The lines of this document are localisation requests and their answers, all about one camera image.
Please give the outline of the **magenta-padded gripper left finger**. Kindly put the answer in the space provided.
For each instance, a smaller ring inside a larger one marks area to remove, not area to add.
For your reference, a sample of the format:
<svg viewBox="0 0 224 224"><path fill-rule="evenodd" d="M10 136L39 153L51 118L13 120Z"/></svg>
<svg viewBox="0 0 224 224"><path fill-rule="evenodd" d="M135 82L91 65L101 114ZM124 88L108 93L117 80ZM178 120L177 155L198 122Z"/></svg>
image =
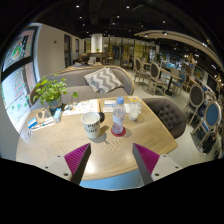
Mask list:
<svg viewBox="0 0 224 224"><path fill-rule="evenodd" d="M87 143L66 155L54 156L42 166L42 169L79 185L90 154L91 144Z"/></svg>

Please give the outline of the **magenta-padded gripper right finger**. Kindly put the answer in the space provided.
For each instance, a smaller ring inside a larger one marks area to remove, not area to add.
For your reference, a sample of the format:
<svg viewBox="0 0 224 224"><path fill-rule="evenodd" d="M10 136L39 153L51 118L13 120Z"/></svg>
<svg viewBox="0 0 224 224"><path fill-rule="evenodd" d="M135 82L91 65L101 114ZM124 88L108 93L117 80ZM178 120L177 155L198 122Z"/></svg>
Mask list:
<svg viewBox="0 0 224 224"><path fill-rule="evenodd" d="M182 169L168 154L158 155L136 143L133 144L132 153L138 165L144 185Z"/></svg>

